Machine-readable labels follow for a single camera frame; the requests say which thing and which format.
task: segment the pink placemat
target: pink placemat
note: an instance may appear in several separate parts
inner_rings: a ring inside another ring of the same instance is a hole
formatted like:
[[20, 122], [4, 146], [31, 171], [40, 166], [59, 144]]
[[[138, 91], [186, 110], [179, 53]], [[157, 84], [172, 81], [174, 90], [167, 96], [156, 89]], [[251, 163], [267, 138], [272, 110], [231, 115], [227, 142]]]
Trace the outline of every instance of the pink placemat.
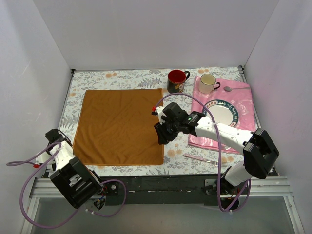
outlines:
[[[198, 90], [200, 77], [196, 76], [193, 96], [204, 104], [215, 99], [229, 102], [237, 109], [238, 112], [238, 123], [235, 127], [243, 130], [255, 131], [254, 104], [251, 90], [242, 89], [232, 90], [231, 92], [226, 92], [223, 90], [223, 87], [225, 86], [230, 86], [231, 88], [244, 88], [249, 87], [249, 85], [243, 82], [227, 79], [216, 80], [221, 83], [221, 87], [209, 94], [203, 94]], [[202, 112], [202, 110], [203, 107], [193, 100], [192, 111]], [[218, 150], [218, 142], [193, 135], [189, 135], [189, 145], [209, 150]], [[236, 150], [226, 146], [222, 147], [222, 151], [226, 153], [238, 154]]]

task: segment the silver spoon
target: silver spoon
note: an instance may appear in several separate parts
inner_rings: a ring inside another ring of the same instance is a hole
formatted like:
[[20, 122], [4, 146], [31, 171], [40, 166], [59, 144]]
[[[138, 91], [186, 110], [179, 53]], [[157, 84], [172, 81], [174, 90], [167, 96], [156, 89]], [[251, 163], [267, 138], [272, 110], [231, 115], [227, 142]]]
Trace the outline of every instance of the silver spoon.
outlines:
[[225, 91], [227, 91], [227, 92], [230, 92], [230, 91], [232, 91], [233, 89], [250, 89], [250, 87], [244, 87], [244, 88], [231, 88], [231, 87], [229, 87], [229, 86], [225, 86], [224, 88], [223, 88]]

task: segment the white backdrop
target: white backdrop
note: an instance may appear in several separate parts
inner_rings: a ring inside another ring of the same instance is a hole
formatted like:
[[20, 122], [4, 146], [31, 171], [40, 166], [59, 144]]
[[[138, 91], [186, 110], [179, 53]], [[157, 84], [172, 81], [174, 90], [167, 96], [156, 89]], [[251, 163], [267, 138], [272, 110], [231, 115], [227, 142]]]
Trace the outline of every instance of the white backdrop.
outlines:
[[34, 0], [70, 68], [244, 65], [278, 0]]
[[312, 233], [312, 2], [281, 0], [247, 64], [263, 128], [276, 143], [277, 169], [293, 189], [305, 232]]
[[20, 191], [34, 168], [5, 164], [46, 147], [44, 134], [58, 127], [70, 69], [32, 0], [0, 0], [0, 41], [0, 233], [17, 234], [25, 220]]

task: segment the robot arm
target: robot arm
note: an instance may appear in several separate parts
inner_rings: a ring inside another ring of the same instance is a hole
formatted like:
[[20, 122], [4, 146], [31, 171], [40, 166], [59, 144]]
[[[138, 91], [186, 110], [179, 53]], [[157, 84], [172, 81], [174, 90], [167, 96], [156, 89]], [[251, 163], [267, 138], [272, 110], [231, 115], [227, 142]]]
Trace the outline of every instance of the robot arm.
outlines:
[[[159, 144], [168, 144], [179, 132], [206, 137], [217, 141], [215, 124], [200, 112], [187, 114], [178, 104], [172, 102], [164, 107], [157, 107], [153, 115], [158, 116], [155, 124]], [[268, 133], [258, 128], [255, 132], [240, 130], [216, 123], [221, 142], [244, 156], [244, 161], [230, 167], [221, 179], [222, 193], [227, 194], [242, 182], [257, 177], [265, 179], [279, 156], [279, 152]]]
[[[45, 137], [49, 144], [61, 142], [61, 148], [55, 156], [55, 172], [50, 179], [66, 200], [77, 209], [94, 194], [103, 190], [100, 178], [74, 155], [70, 140], [58, 129], [50, 130]], [[58, 146], [55, 146], [47, 153], [52, 155], [57, 149]]]

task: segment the orange cloth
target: orange cloth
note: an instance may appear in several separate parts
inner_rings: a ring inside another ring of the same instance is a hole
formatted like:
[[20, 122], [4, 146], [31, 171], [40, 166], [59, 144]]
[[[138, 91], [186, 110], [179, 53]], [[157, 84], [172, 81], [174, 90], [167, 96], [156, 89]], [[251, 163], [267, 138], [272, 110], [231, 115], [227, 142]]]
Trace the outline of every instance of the orange cloth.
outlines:
[[152, 107], [161, 89], [87, 90], [83, 99], [74, 153], [88, 165], [159, 165]]

